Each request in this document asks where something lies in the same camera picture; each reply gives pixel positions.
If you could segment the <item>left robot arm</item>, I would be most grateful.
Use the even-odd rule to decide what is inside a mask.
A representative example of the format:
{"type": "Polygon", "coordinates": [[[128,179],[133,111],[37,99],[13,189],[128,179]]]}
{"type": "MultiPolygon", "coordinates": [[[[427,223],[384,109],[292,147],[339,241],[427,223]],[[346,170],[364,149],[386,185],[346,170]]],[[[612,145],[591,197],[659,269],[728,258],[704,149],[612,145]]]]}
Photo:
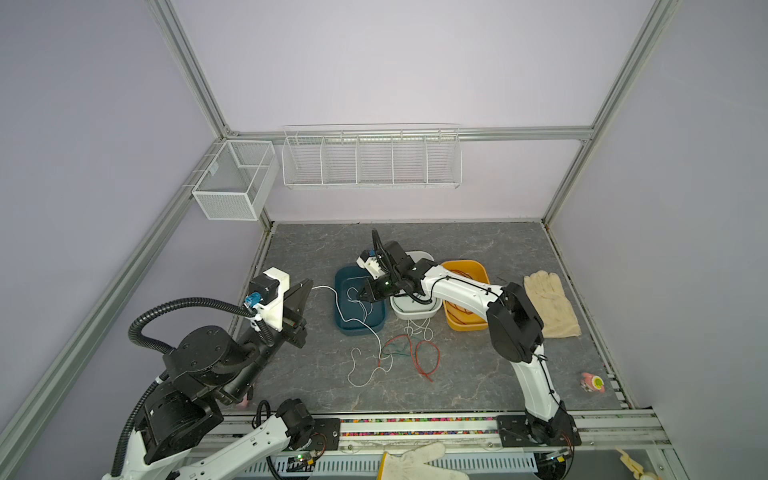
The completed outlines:
{"type": "Polygon", "coordinates": [[[315,420],[299,399],[275,413],[264,405],[251,432],[195,463],[187,457],[224,420],[224,405],[245,400],[256,378],[284,344],[306,342],[303,313],[313,283],[290,285],[271,269],[255,278],[242,305],[205,297],[166,302],[140,315],[129,340],[162,353],[164,372],[141,396],[121,432],[109,479],[233,479],[284,450],[311,451],[292,470],[307,471],[339,445],[339,420],[315,420]],[[218,326],[189,333],[176,347],[144,335],[153,320],[193,307],[232,313],[251,322],[239,338],[218,326]]]}

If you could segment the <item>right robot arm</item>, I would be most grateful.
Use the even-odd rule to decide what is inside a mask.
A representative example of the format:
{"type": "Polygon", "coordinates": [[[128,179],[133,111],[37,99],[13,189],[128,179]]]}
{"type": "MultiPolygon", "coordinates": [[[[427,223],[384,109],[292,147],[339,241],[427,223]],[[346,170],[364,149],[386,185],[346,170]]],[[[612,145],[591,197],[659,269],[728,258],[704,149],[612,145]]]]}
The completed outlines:
{"type": "Polygon", "coordinates": [[[543,320],[523,286],[483,283],[429,259],[415,261],[398,242],[383,242],[377,230],[372,231],[372,248],[360,254],[357,265],[370,275],[358,294],[363,302],[405,296],[426,305],[438,299],[485,320],[494,350],[511,363],[523,393],[523,436],[539,445],[581,444],[548,369],[543,320]]]}

